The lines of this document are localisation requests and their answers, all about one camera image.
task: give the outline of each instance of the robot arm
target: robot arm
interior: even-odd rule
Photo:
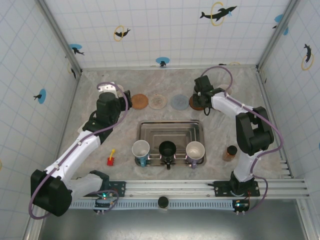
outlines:
[[[235,119],[236,140],[241,151],[238,164],[231,174],[230,184],[232,191],[239,193],[243,185],[253,181],[250,169],[256,156],[267,150],[269,145],[273,143],[272,129],[260,118],[256,118],[252,113],[230,100],[234,98],[225,97],[223,89],[214,89],[208,76],[199,77],[194,82],[196,93],[193,95],[193,104],[195,107],[219,110]],[[246,107],[268,120],[265,108],[261,106],[253,108],[247,105]]]
[[[109,176],[96,170],[91,171],[85,177],[71,180],[80,165],[106,140],[113,129],[93,135],[92,133],[113,126],[118,121],[121,111],[126,109],[124,98],[118,97],[114,86],[103,85],[99,92],[101,94],[96,102],[96,111],[90,115],[74,143],[44,171],[36,170],[31,175],[32,195],[47,173],[56,169],[40,188],[33,204],[58,217],[64,214],[70,204],[77,199],[92,192],[110,189]],[[130,91],[124,94],[128,100],[128,108],[132,107]],[[91,136],[81,143],[80,140],[88,135]]]

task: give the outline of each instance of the white mug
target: white mug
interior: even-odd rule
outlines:
[[[150,153],[150,145],[145,140],[138,140],[132,146],[133,155],[139,159],[141,167],[145,167]]]
[[[192,169],[195,169],[197,166],[197,162],[201,160],[205,153],[205,146],[198,141],[189,142],[189,144],[185,148],[186,151],[186,159],[189,163],[191,163]]]

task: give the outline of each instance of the brown coaster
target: brown coaster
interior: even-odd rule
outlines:
[[[197,110],[197,111],[203,111],[204,110],[203,107],[195,107],[194,106],[193,96],[191,96],[190,99],[189,99],[189,105],[194,110]]]
[[[132,107],[134,109],[144,109],[148,106],[149,100],[146,95],[143,94],[136,94],[131,97],[132,100]]]

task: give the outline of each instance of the wall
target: wall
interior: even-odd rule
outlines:
[[[81,67],[101,68],[257,64],[289,0],[46,2]]]
[[[281,37],[264,69],[265,87],[290,166],[295,177],[306,180],[315,221],[320,217],[319,23],[320,1],[302,0],[289,22],[289,33]],[[305,45],[311,48],[307,63]]]
[[[34,0],[0,1],[0,239],[21,239],[30,175],[54,161],[76,86],[67,66]]]

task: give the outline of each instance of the marble countertop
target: marble countertop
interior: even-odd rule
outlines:
[[[154,94],[162,94],[167,97],[167,105],[160,110],[149,106],[142,110],[131,108],[124,121],[115,127],[105,142],[88,156],[73,177],[83,177],[92,170],[98,170],[108,174],[112,180],[229,179],[231,171],[237,165],[239,154],[231,162],[223,161],[222,154],[227,146],[237,146],[235,120],[213,109],[209,116],[205,116],[203,111],[196,111],[191,107],[179,111],[170,105],[171,98],[177,94],[187,97],[193,94],[194,80],[203,71],[204,69],[84,71],[77,87],[60,155],[74,142],[79,135],[78,128],[96,110],[96,101],[99,97],[96,86],[103,79],[122,85],[124,90],[131,91],[131,96],[144,94],[151,98]],[[230,71],[234,78],[231,96],[246,105],[264,107],[254,70],[243,67],[230,68]],[[222,69],[212,69],[207,75],[214,88],[221,84],[229,84],[230,77]],[[136,165],[131,148],[137,139],[140,121],[191,119],[203,123],[207,158],[205,165],[196,169],[173,166],[171,170],[167,170],[165,166],[142,168]],[[107,158],[113,148],[116,150],[114,166],[107,166]],[[280,160],[277,152],[263,156],[254,169],[255,174],[268,179],[281,178]]]

